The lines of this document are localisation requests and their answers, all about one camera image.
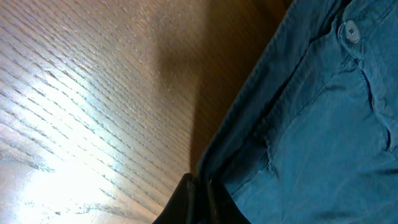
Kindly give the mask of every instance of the blue garment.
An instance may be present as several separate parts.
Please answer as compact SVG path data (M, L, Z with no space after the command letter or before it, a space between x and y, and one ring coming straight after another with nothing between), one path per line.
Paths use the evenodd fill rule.
M398 223L397 6L291 4L198 166L251 223Z

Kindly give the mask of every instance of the button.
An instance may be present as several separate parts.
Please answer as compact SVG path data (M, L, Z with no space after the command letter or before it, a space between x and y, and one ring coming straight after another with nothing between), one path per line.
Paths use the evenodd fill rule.
M354 21L347 21L345 29L347 39L354 44L358 43L361 34L356 23Z

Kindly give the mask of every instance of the denim fabric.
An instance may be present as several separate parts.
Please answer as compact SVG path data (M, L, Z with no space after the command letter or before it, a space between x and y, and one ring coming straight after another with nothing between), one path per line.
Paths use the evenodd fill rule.
M200 162L201 179L222 172L252 223L398 223L397 6L294 1Z

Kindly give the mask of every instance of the jeans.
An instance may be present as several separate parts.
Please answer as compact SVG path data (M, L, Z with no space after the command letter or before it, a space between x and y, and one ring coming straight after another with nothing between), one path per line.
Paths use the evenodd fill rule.
M291 4L198 166L251 223L398 223L397 6Z

